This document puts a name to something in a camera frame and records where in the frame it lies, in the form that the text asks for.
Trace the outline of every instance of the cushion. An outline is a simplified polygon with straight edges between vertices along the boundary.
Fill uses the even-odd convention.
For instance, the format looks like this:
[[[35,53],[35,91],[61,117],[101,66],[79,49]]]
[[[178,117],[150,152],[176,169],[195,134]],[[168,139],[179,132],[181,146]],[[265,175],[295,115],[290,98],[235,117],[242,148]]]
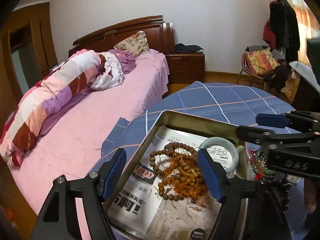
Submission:
[[[132,53],[135,57],[139,56],[144,52],[150,51],[146,33],[144,31],[138,31],[136,34],[119,42],[113,48],[126,50]]]
[[[257,76],[271,73],[279,63],[272,56],[270,49],[245,52],[245,59],[250,71]]]

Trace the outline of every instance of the purple blanket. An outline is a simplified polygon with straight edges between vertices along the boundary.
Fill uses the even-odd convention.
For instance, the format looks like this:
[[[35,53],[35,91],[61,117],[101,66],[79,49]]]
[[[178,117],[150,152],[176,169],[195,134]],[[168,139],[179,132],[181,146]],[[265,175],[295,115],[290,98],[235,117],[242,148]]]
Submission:
[[[124,74],[128,74],[135,69],[136,59],[132,53],[120,49],[111,49],[108,52],[116,56],[122,66],[122,71]]]

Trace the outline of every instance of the pink bed sheet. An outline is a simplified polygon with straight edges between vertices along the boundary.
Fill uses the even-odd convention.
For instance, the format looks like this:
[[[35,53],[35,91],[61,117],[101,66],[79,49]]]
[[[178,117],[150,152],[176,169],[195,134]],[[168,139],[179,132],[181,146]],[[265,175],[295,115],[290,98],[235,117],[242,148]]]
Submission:
[[[136,59],[137,67],[122,85],[89,94],[42,137],[12,176],[31,208],[39,213],[52,181],[65,174],[83,178],[100,159],[103,141],[120,117],[132,121],[162,100],[169,68],[165,55],[151,50]],[[78,209],[83,239],[90,238],[83,208]]]

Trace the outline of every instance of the clothes on chair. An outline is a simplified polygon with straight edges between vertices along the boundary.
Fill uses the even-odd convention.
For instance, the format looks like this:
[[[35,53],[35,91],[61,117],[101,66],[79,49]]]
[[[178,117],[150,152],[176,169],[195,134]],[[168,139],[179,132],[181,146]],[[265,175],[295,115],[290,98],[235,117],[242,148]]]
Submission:
[[[279,62],[280,59],[285,59],[285,56],[282,55],[282,54],[281,54],[278,50],[276,50],[276,49],[273,49],[273,50],[271,51],[271,53],[272,53],[273,57],[274,57],[276,60],[278,60],[278,62]]]
[[[257,51],[257,50],[263,50],[263,49],[266,49],[268,48],[268,46],[257,46],[257,45],[254,45],[254,46],[248,46],[245,51],[247,52],[253,52],[253,51]]]
[[[261,77],[265,82],[268,83],[270,88],[276,88],[277,92],[280,92],[285,87],[285,82],[288,80],[289,67],[285,59],[278,60],[280,64],[274,69],[274,71]]]

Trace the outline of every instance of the white blanket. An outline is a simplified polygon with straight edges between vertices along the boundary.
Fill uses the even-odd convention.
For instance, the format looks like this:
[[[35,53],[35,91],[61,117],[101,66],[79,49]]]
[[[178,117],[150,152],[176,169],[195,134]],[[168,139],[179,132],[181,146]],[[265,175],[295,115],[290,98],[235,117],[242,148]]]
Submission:
[[[101,65],[103,65],[105,58],[104,68],[105,71],[102,75],[98,76],[95,82],[92,84],[91,88],[93,90],[105,90],[111,87],[116,87],[123,83],[123,71],[120,62],[110,52],[101,52],[98,53],[98,56],[101,60]]]

